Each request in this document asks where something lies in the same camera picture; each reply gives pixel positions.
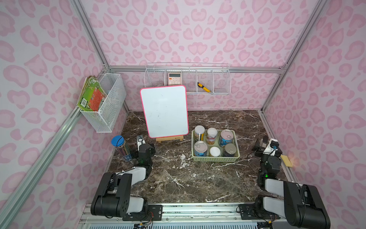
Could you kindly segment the blue lid pencil jar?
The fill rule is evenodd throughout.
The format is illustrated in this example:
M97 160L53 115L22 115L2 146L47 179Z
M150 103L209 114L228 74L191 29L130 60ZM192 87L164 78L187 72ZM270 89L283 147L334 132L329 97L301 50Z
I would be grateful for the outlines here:
M123 156L127 162L131 162L132 155L130 147L127 145L125 138L121 135L115 136L111 140L111 144L115 147L116 151Z

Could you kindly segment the blue tin can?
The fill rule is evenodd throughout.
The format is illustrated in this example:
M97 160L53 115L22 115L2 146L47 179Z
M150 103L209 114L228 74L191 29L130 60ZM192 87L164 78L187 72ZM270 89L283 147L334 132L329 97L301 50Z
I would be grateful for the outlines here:
M218 144L220 147L223 148L227 144L232 143L233 139L234 139L234 134L232 133L232 131L225 129L220 132Z
M207 156L208 146L204 141L197 141L193 146L194 156Z

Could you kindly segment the yellow can white lid spoon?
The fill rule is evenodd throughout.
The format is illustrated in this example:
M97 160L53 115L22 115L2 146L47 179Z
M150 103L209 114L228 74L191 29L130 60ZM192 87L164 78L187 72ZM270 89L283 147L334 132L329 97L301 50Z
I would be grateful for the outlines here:
M194 140L197 141L203 141L204 139L204 133L205 133L205 127L198 125L194 128Z

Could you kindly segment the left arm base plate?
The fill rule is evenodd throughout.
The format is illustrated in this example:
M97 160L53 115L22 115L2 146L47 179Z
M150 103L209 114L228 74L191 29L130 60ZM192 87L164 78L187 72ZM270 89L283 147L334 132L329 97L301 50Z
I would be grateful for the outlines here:
M161 221L163 214L162 205L148 205L142 211L137 213L127 213L123 217L123 221Z

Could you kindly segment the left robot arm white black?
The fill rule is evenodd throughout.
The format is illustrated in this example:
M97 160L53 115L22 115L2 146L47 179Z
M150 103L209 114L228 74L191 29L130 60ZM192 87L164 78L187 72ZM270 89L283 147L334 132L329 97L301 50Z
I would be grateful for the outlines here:
M153 144L142 144L133 156L137 164L122 172L104 173L91 203L91 214L106 218L134 218L144 220L148 216L148 201L131 195L132 186L146 180L153 166Z

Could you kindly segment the dark navy tin can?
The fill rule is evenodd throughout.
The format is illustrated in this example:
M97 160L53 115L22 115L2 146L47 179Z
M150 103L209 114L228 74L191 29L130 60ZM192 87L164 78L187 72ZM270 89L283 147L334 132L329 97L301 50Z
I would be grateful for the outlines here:
M224 146L223 156L224 157L234 157L237 153L237 148L235 144L229 143Z

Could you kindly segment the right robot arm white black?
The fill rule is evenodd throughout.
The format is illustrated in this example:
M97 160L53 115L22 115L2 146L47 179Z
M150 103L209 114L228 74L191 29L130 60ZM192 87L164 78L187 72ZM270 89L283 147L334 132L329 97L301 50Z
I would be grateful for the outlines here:
M251 213L257 218L284 218L294 227L329 229L331 222L318 189L312 185L278 179L282 150L276 139L264 136L257 139L252 152L260 158L257 174L258 187L277 195L258 196Z

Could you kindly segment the red white lidded can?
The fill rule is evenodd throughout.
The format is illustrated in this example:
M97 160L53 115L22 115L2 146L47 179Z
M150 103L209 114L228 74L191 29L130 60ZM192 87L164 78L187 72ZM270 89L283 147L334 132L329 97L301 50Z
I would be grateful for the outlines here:
M213 145L215 143L216 137L218 135L218 130L216 128L208 128L206 135L206 142L208 145Z

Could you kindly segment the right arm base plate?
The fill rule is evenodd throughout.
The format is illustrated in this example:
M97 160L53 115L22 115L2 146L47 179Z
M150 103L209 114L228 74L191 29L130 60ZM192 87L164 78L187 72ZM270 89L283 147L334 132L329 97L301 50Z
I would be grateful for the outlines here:
M280 216L268 212L260 207L257 207L254 203L239 204L236 212L240 214L242 220L277 220L281 219Z

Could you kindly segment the small yellow white-lid can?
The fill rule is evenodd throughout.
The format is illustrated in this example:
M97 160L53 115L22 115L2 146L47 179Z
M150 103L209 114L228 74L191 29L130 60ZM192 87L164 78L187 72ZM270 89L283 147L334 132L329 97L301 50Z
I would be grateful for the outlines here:
M209 150L209 156L212 157L220 157L221 155L221 150L218 147L211 147Z

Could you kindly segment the green plastic basket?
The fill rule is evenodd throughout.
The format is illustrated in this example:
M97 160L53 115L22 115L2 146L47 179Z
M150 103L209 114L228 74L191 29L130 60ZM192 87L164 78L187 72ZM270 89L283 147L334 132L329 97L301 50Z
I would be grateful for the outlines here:
M240 157L241 157L241 154L240 154L240 150L239 150L239 147L238 147L238 143L237 143L237 137L236 137L236 133L234 130L230 130L228 129L228 131L230 131L233 135L233 140L232 140L232 144L235 146L236 148L236 152L234 153L233 156L225 156L224 155L224 152L225 152L225 148L221 147L220 145L220 137L221 137L221 132L222 131L225 131L225 129L218 129L218 134L215 138L215 141L212 145L210 144L207 144L206 140L207 140L207 129L205 130L205 133L203 135L203 141L201 142L204 142L206 144L206 154L203 154L203 155L199 155L197 156L195 154L196 152L196 149L195 149L195 144L196 144L196 140L194 138L195 136L195 131L193 130L192 131L192 142L191 142L191 157L194 161L200 161L200 162L235 162L237 161ZM210 149L212 147L217 147L219 150L220 150L220 155L219 156L212 156L211 153L210 153Z

